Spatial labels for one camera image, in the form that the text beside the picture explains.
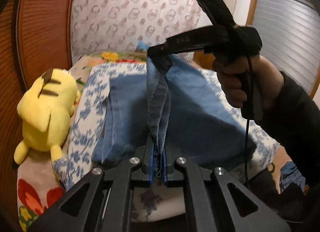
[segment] pikachu plush toy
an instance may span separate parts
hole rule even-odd
[[[50,151],[52,163],[60,159],[74,103],[79,99],[76,81],[66,70],[51,69],[36,79],[17,106],[23,140],[14,152],[14,161],[21,164],[30,148]]]

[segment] hand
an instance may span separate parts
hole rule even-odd
[[[271,109],[284,85],[284,77],[280,71],[265,57],[257,55],[251,57],[252,71],[256,75],[263,96],[264,109]],[[247,101],[247,95],[241,90],[239,79],[234,76],[249,71],[247,57],[239,57],[228,66],[223,66],[219,61],[212,63],[212,69],[217,72],[223,92],[228,103],[236,108],[242,108]]]

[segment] black cable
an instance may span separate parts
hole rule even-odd
[[[286,219],[283,219],[285,222],[288,222],[288,223],[292,223],[292,224],[302,224],[303,221],[292,221],[292,220],[286,220]]]
[[[244,142],[244,176],[245,176],[245,183],[247,184],[247,188],[250,189],[249,183],[248,183],[248,136],[249,136],[249,123],[250,120],[247,120],[247,127],[245,130],[245,142]]]
[[[250,94],[247,94],[249,97],[247,98],[249,101],[252,102],[252,94],[253,94],[253,70],[252,70],[252,64],[251,64],[251,58],[249,56],[247,56],[247,60],[248,60],[248,65],[249,65],[249,74],[250,74]],[[247,184],[247,188],[250,189],[249,186],[249,179],[248,179],[248,137],[249,137],[249,124],[250,124],[250,120],[247,120],[247,127],[245,129],[245,142],[244,142],[244,176],[245,176],[245,183]]]

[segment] wallpaper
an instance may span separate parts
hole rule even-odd
[[[196,28],[196,0],[74,0],[73,55],[95,51],[133,51],[139,40],[155,45]]]

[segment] blue clothing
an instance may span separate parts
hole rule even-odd
[[[297,184],[303,192],[306,178],[302,176],[294,162],[287,162],[280,169],[280,192],[282,193],[291,183]]]
[[[93,161],[106,167],[154,139],[161,169],[164,145],[179,147],[205,168],[230,170],[244,162],[245,131],[220,103],[202,74],[175,55],[147,60],[145,75],[110,79],[105,130]],[[256,146],[249,138],[248,159]]]

